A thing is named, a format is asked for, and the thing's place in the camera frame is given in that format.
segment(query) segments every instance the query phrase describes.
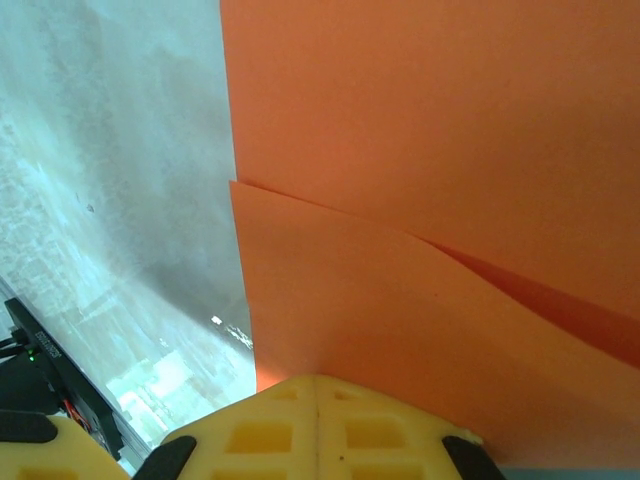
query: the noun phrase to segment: light blue surface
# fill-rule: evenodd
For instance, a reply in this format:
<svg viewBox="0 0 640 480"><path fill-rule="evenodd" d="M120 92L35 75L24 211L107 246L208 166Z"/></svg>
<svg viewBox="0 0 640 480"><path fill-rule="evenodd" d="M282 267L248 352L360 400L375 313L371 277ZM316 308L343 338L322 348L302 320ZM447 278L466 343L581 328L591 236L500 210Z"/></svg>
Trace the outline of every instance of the light blue surface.
<svg viewBox="0 0 640 480"><path fill-rule="evenodd" d="M504 470L508 480L640 480L640 470Z"/></svg>

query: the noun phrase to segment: black rubber pad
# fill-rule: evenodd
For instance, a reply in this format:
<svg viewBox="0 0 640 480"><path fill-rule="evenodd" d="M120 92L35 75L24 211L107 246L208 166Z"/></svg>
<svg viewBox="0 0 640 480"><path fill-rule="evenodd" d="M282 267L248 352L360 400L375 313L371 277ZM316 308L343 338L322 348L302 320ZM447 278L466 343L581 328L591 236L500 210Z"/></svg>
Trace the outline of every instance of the black rubber pad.
<svg viewBox="0 0 640 480"><path fill-rule="evenodd" d="M131 480L178 480L196 444L195 438L185 435L160 445Z"/></svg>
<svg viewBox="0 0 640 480"><path fill-rule="evenodd" d="M57 427L41 413L0 410L0 442L47 443L57 436Z"/></svg>
<svg viewBox="0 0 640 480"><path fill-rule="evenodd" d="M480 445L454 436L443 438L442 444L462 480L505 480L502 472Z"/></svg>

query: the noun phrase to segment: black cable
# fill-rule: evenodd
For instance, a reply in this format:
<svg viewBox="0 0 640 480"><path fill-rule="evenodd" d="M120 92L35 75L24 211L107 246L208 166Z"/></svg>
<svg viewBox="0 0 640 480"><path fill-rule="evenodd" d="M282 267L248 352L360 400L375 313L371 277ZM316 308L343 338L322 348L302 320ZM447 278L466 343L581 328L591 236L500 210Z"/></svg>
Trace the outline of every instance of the black cable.
<svg viewBox="0 0 640 480"><path fill-rule="evenodd" d="M5 338L4 340L0 340L0 348L13 345L14 343L16 343L16 341L13 338Z"/></svg>
<svg viewBox="0 0 640 480"><path fill-rule="evenodd" d="M15 347L3 348L0 349L0 358L13 357L22 352L24 352L24 347L21 347L19 345Z"/></svg>

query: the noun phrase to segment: yellow plastic part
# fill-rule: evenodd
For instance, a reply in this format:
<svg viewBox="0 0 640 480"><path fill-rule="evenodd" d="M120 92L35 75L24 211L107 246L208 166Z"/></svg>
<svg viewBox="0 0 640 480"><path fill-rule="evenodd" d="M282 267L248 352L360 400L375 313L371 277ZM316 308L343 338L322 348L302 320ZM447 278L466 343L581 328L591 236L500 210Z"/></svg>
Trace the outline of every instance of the yellow plastic part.
<svg viewBox="0 0 640 480"><path fill-rule="evenodd" d="M127 480L129 476L73 420L49 417L58 428L48 443L0 443L0 478L7 480Z"/></svg>
<svg viewBox="0 0 640 480"><path fill-rule="evenodd" d="M324 376L296 377L170 434L197 446L179 480L457 480L441 443L468 430Z"/></svg>

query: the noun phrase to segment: orange sheet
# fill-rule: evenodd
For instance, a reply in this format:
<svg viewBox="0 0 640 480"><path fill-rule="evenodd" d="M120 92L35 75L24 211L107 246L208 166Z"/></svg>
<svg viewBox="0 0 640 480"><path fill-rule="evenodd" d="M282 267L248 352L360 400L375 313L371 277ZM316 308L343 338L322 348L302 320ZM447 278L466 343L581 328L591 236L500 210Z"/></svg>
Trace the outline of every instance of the orange sheet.
<svg viewBox="0 0 640 480"><path fill-rule="evenodd" d="M231 191L260 389L335 375L472 428L499 462L640 466L639 370L413 236Z"/></svg>
<svg viewBox="0 0 640 480"><path fill-rule="evenodd" d="M239 181L640 322L640 2L221 8Z"/></svg>

